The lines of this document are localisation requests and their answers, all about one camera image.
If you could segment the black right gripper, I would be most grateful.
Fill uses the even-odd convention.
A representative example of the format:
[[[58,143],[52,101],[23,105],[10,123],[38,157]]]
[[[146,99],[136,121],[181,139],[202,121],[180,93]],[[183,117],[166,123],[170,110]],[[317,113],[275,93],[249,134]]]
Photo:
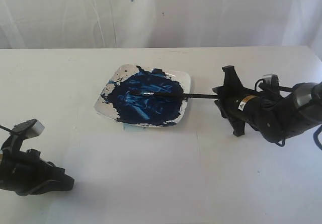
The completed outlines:
[[[233,129],[234,136],[245,134],[245,125],[254,130],[261,130],[264,121],[264,109],[269,106],[269,99],[251,90],[243,89],[243,85],[233,65],[222,67],[224,72],[223,85],[215,87],[212,91],[221,96],[215,100],[221,116],[227,119]]]

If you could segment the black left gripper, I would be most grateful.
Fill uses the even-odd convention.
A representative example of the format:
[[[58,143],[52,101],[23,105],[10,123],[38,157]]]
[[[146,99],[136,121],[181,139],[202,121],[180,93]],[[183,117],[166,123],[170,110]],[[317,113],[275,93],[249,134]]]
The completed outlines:
[[[65,175],[65,169],[39,156],[39,151],[30,150],[15,159],[8,150],[1,150],[1,190],[19,196],[72,190],[74,179]]]

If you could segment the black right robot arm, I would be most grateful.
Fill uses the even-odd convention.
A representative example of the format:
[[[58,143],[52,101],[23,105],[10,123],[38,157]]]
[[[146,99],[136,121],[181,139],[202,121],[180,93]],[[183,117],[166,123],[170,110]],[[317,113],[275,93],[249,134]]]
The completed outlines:
[[[243,86],[234,66],[222,68],[223,85],[213,88],[215,104],[236,137],[248,124],[268,142],[283,147],[286,140],[316,127],[314,143],[321,148],[321,84],[279,84],[276,74],[257,80],[253,89]]]

